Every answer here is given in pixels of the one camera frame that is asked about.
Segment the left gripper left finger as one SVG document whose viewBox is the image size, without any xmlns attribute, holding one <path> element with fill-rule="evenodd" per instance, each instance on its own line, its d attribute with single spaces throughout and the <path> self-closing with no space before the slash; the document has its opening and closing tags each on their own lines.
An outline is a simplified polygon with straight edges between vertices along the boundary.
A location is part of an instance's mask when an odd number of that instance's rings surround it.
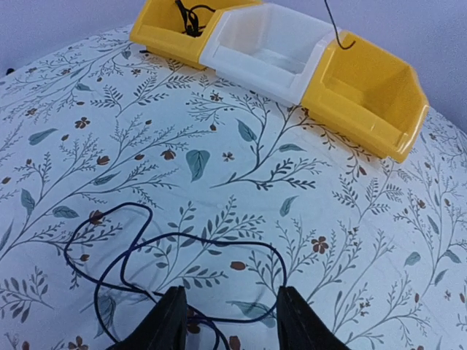
<svg viewBox="0 0 467 350">
<path fill-rule="evenodd" d="M 187 333 L 184 287 L 170 287 L 117 350 L 184 350 Z"/>
</svg>

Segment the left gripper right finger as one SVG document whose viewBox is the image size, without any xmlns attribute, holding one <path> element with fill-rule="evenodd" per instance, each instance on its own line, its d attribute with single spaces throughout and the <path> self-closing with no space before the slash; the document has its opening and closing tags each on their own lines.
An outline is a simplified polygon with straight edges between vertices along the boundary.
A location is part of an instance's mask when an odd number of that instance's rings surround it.
<svg viewBox="0 0 467 350">
<path fill-rule="evenodd" d="M 277 295 L 277 334 L 280 350 L 349 350 L 324 324 L 294 287 Z"/>
</svg>

